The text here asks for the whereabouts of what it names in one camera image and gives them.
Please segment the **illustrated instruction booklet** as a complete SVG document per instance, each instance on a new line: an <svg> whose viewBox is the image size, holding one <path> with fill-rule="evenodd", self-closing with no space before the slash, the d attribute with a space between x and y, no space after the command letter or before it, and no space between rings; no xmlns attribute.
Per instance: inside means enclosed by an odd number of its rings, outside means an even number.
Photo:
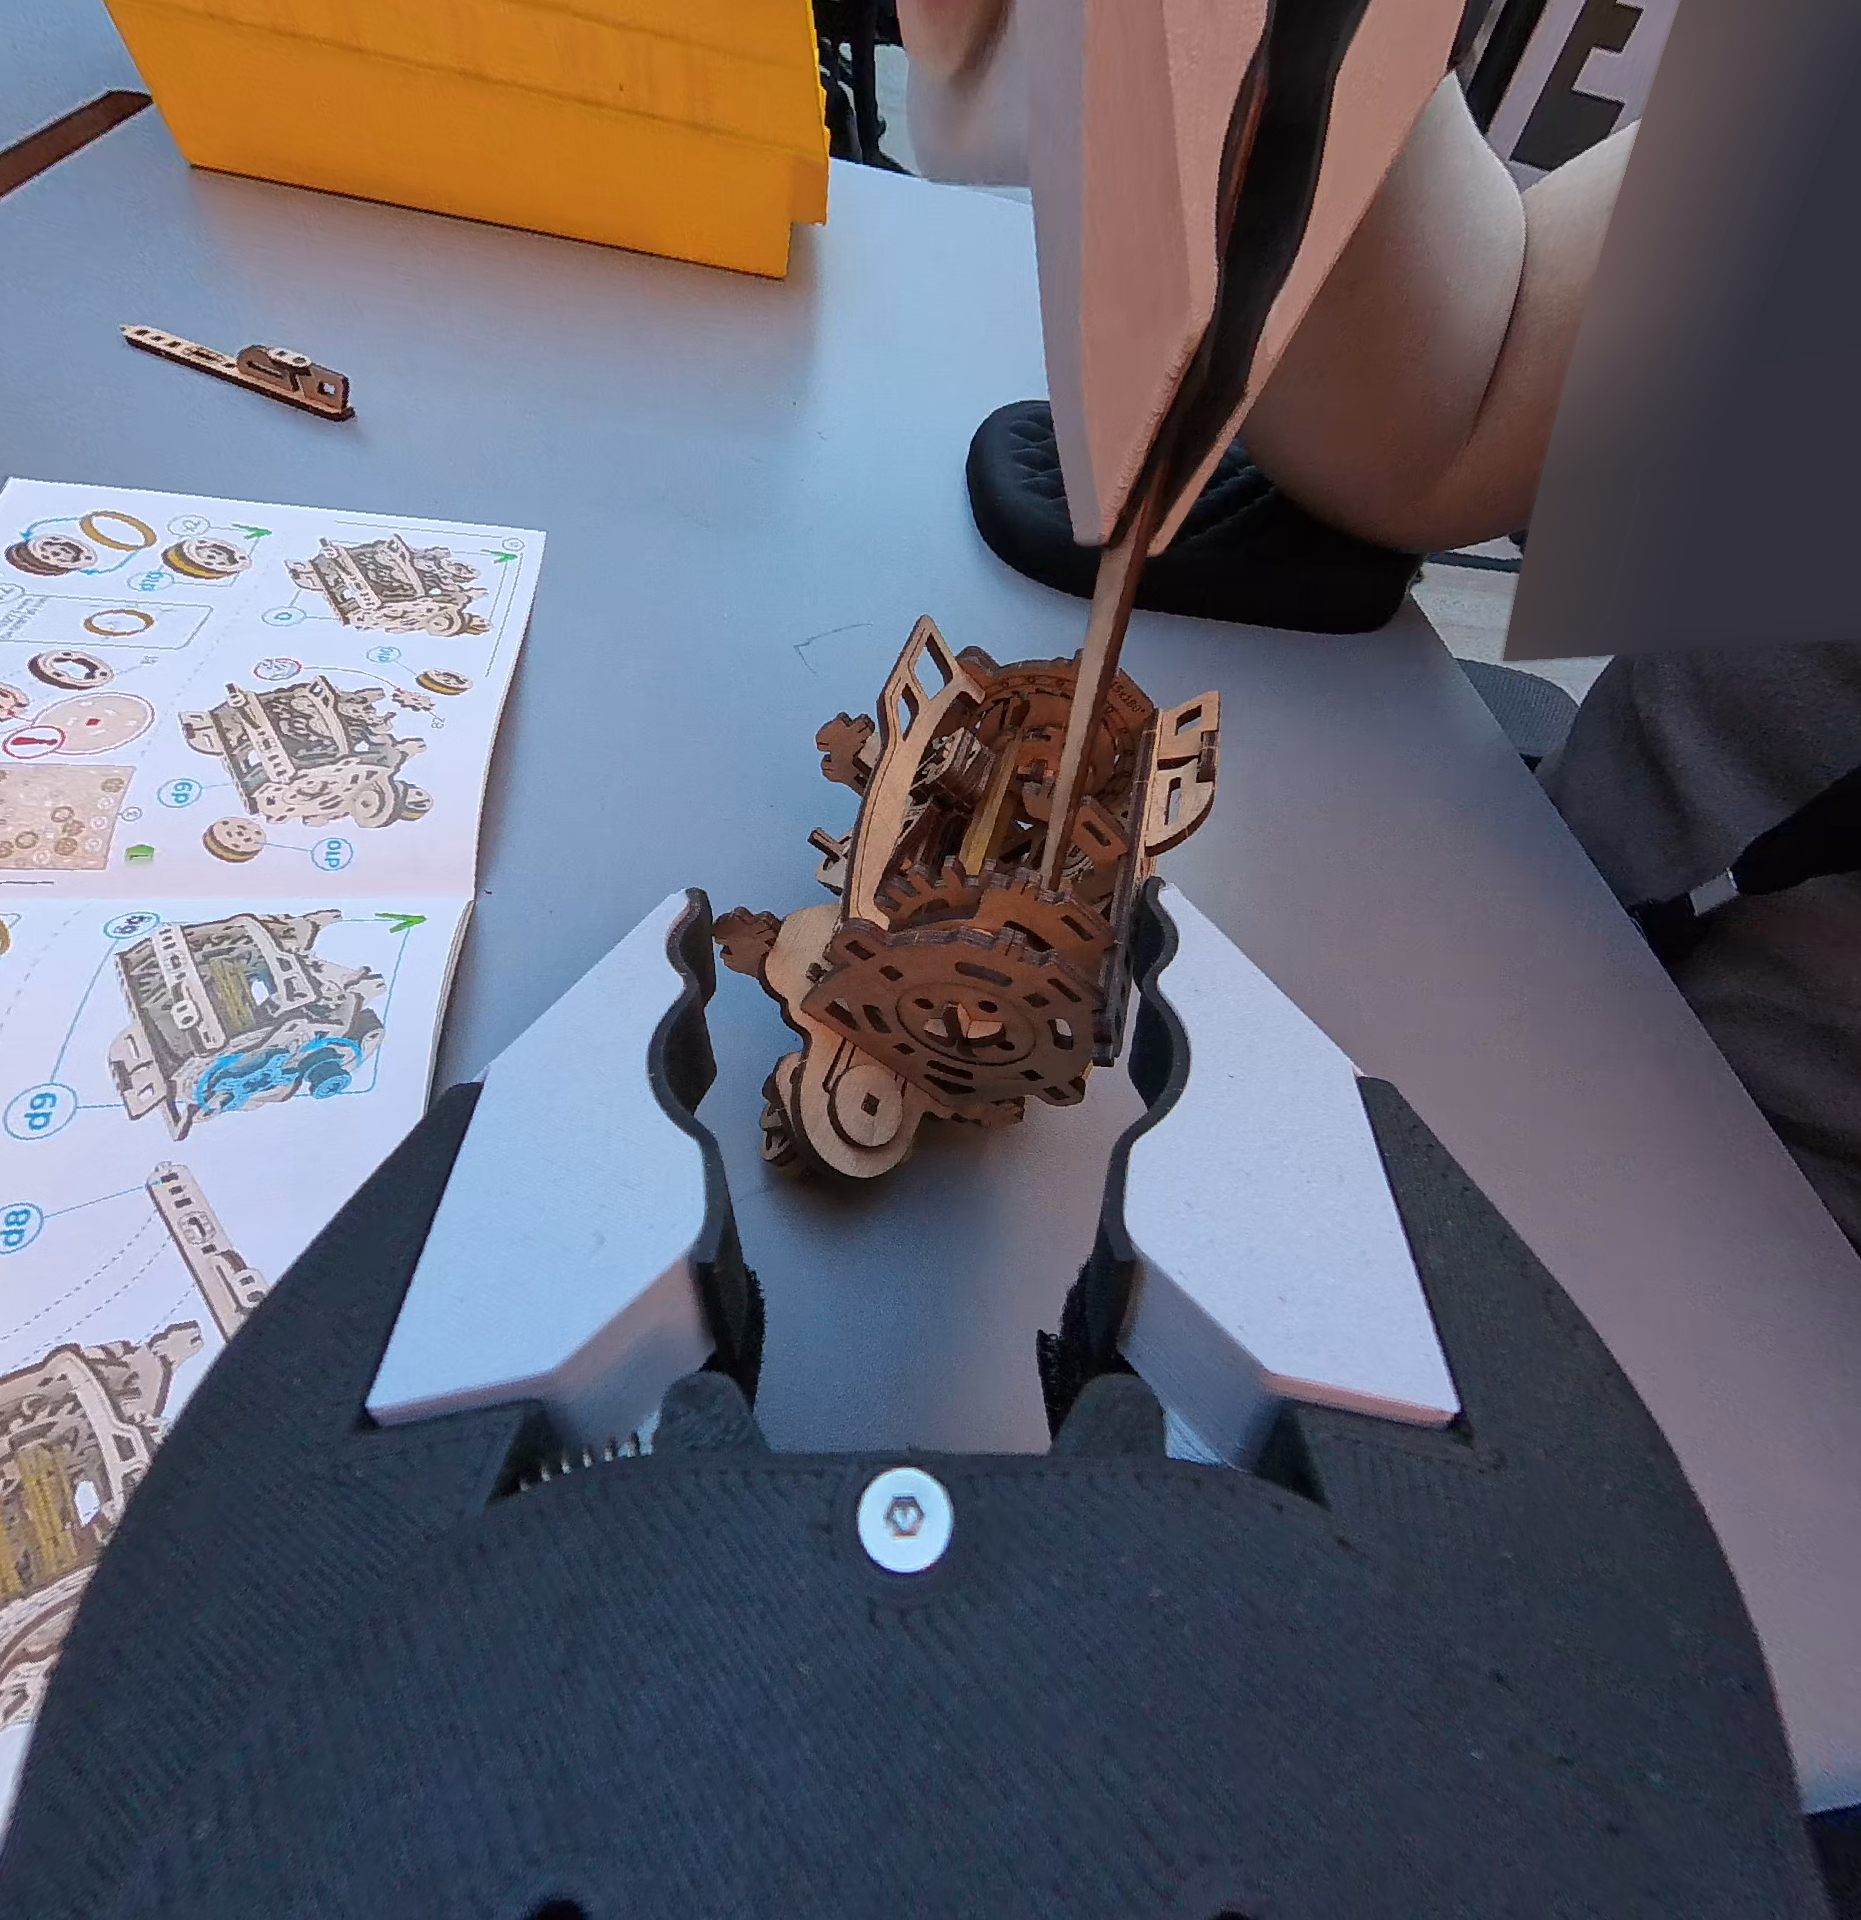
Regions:
<svg viewBox="0 0 1861 1920"><path fill-rule="evenodd" d="M0 1758L205 1365L417 1117L541 538L0 493Z"/></svg>

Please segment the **black lettered sign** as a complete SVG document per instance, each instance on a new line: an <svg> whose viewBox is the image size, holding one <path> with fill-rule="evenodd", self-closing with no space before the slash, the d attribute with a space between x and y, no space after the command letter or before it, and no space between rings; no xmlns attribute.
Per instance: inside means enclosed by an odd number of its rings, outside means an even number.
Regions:
<svg viewBox="0 0 1861 1920"><path fill-rule="evenodd" d="M1647 13L1625 3L1548 3L1493 108L1486 139L1532 186L1633 117L1625 50Z"/></svg>

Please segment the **yellow box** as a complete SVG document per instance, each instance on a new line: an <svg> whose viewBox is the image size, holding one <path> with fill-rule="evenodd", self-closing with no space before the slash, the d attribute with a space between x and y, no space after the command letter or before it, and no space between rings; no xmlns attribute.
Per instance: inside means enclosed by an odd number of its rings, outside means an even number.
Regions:
<svg viewBox="0 0 1861 1920"><path fill-rule="evenodd" d="M825 221L804 3L110 3L194 165L783 276Z"/></svg>

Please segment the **person's grey clothing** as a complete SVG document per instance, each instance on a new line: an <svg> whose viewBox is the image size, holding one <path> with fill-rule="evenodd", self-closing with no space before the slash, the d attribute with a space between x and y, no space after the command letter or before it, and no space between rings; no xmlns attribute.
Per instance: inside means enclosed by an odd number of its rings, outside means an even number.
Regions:
<svg viewBox="0 0 1861 1920"><path fill-rule="evenodd" d="M1613 660L1538 782L1641 906L1859 763L1861 642ZM1665 971L1861 1258L1861 872L1720 906Z"/></svg>

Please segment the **thin wooden model stick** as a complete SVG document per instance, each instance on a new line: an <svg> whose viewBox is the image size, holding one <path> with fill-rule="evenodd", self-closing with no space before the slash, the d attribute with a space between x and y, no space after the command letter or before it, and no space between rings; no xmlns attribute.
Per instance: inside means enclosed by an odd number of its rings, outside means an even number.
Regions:
<svg viewBox="0 0 1861 1920"><path fill-rule="evenodd" d="M1133 612L1137 579L1148 558L1151 532L1141 516L1113 539L1103 553L1090 598L1087 642L1078 660L1078 680L1060 755L1060 770L1039 860L1039 883L1049 891L1061 888L1068 860L1070 830L1087 787L1090 736L1100 723L1109 683Z"/></svg>

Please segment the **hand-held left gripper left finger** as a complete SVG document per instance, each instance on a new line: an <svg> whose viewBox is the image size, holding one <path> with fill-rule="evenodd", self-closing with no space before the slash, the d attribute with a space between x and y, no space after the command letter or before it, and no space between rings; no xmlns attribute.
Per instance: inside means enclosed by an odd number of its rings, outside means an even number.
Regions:
<svg viewBox="0 0 1861 1920"><path fill-rule="evenodd" d="M530 1401L594 1450L701 1367L752 1401L764 1304L697 1120L712 992L691 888L488 1065L368 1394L378 1424Z"/></svg>

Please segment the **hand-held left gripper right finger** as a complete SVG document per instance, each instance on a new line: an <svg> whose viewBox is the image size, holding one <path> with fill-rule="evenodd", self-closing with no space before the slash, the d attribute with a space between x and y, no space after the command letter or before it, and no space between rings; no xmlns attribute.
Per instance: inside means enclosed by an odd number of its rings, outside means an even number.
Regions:
<svg viewBox="0 0 1861 1920"><path fill-rule="evenodd" d="M1251 1469L1284 1405L1441 1429L1461 1402L1343 1051L1176 888L1135 933L1133 1078L1164 1082L1113 1159L1113 1253L1133 1270L1114 1348L1168 1454Z"/></svg>

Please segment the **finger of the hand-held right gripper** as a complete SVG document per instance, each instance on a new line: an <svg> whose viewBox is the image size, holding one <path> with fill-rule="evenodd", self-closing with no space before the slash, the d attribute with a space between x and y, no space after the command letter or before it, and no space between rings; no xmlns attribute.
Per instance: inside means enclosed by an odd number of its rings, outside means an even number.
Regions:
<svg viewBox="0 0 1861 1920"><path fill-rule="evenodd" d="M1266 3L1028 3L1039 323L1078 542L1111 539L1216 304L1220 170Z"/></svg>
<svg viewBox="0 0 1861 1920"><path fill-rule="evenodd" d="M1465 4L1166 4L1190 318L1152 446L1186 516L1445 77Z"/></svg>

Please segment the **black wrist rest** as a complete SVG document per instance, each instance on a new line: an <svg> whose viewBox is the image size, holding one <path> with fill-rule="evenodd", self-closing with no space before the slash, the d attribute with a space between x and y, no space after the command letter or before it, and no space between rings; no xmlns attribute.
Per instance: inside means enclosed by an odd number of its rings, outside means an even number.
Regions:
<svg viewBox="0 0 1861 1920"><path fill-rule="evenodd" d="M1060 446L1045 398L996 409L967 446L977 533L1016 572L1090 598L1101 553L1070 538ZM1245 627L1360 636L1388 624L1422 567L1328 526L1230 450L1175 539L1144 564L1135 607Z"/></svg>

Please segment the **wooden model car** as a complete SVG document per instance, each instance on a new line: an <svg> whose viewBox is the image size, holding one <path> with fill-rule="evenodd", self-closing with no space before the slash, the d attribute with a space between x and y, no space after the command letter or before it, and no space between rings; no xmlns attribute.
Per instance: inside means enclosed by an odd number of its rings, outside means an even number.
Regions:
<svg viewBox="0 0 1861 1920"><path fill-rule="evenodd" d="M822 777L861 803L847 837L809 837L836 904L712 924L801 1043L765 1080L768 1164L871 1180L926 1117L1009 1125L1031 1097L1079 1101L1113 1061L1135 895L1214 799L1220 696L1155 709L1114 675L1051 888L1039 859L1076 676L1072 660L954 652L921 617L878 716L816 735Z"/></svg>

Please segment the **flat wooden model strip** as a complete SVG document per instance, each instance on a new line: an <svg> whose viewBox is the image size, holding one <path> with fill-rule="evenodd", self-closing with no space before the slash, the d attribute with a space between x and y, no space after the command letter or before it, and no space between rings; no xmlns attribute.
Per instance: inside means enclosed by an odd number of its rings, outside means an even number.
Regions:
<svg viewBox="0 0 1861 1920"><path fill-rule="evenodd" d="M347 376L319 365L307 354L269 346L247 346L238 354L225 354L143 323L125 323L119 331L129 346L142 352L271 396L316 418L349 420L353 414Z"/></svg>

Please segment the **person's right forearm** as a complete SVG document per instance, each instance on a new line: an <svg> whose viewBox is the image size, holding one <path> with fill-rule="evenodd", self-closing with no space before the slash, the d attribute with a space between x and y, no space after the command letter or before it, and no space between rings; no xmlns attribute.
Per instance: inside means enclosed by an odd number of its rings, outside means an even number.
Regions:
<svg viewBox="0 0 1861 1920"><path fill-rule="evenodd" d="M1634 137L1519 193L1445 80L1248 411L1255 466L1405 553L1525 529Z"/></svg>

